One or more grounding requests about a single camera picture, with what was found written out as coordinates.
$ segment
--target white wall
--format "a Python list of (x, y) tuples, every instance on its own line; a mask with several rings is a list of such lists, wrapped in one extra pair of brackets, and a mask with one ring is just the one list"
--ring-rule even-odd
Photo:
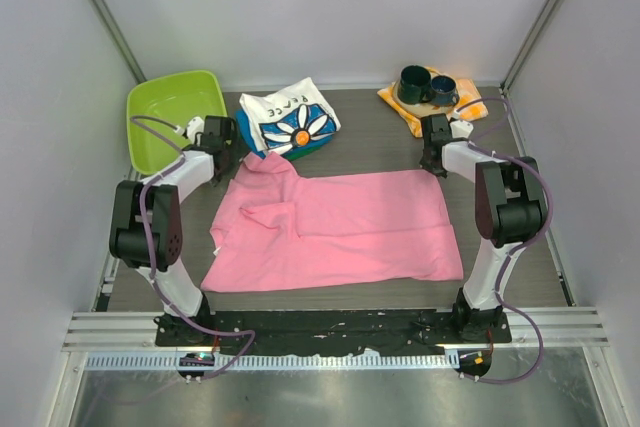
[(512, 90), (556, 199), (569, 285), (640, 400), (640, 0), (565, 0)]
[(42, 425), (129, 163), (126, 66), (87, 0), (0, 0), (0, 416)]
[(544, 0), (107, 0), (149, 78), (206, 68), (224, 88), (378, 85), (424, 62), (507, 73)]

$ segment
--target green tray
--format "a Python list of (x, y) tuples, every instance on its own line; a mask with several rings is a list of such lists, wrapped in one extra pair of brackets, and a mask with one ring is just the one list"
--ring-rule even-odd
[[(127, 99), (129, 155), (134, 169), (143, 175), (151, 175), (176, 160), (178, 153), (129, 122), (132, 115), (151, 115), (185, 127), (196, 116), (226, 117), (227, 109), (216, 76), (206, 70), (167, 75), (134, 87)], [(142, 122), (148, 123), (180, 147), (188, 144), (187, 139), (162, 124)]]

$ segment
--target cup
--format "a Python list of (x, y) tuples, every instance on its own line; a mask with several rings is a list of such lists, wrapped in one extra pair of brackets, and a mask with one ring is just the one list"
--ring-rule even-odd
[(430, 102), (432, 98), (431, 74), (420, 65), (410, 65), (400, 73), (398, 99), (409, 105)]
[(446, 75), (436, 75), (431, 79), (431, 100), (438, 107), (450, 107), (460, 101), (456, 81)]

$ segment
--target yellow cloth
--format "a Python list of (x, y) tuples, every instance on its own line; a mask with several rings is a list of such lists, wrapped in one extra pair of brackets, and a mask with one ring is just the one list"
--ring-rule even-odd
[[(431, 72), (432, 76), (440, 75), (440, 72), (438, 72), (437, 70), (431, 67), (426, 68), (429, 70), (429, 72)], [(384, 101), (393, 108), (393, 110), (400, 114), (400, 117), (405, 120), (405, 122), (409, 126), (409, 130), (414, 137), (422, 137), (420, 118), (415, 114), (415, 111), (419, 111), (419, 115), (421, 117), (440, 113), (446, 113), (449, 117), (451, 117), (451, 113), (453, 112), (454, 108), (461, 107), (468, 102), (471, 102), (472, 100), (480, 98), (480, 92), (478, 92), (478, 89), (476, 88), (472, 80), (455, 79), (455, 81), (458, 89), (458, 94), (460, 95), (460, 101), (453, 107), (437, 107), (428, 103), (418, 104), (417, 106), (405, 105), (400, 102), (395, 95), (395, 82), (390, 86), (379, 90), (378, 95), (382, 97)], [(408, 109), (415, 109), (415, 111), (414, 113), (411, 113)], [(489, 115), (489, 111), (487, 110), (486, 105), (484, 105), (482, 102), (473, 104), (460, 113), (460, 117), (468, 121), (481, 119), (483, 117), (486, 117), (487, 115)]]

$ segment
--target pink cloth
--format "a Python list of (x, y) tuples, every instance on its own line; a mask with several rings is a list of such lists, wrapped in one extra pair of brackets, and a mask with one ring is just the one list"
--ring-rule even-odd
[(440, 185), (423, 170), (305, 179), (275, 153), (249, 154), (211, 235), (220, 250), (204, 290), (462, 278)]

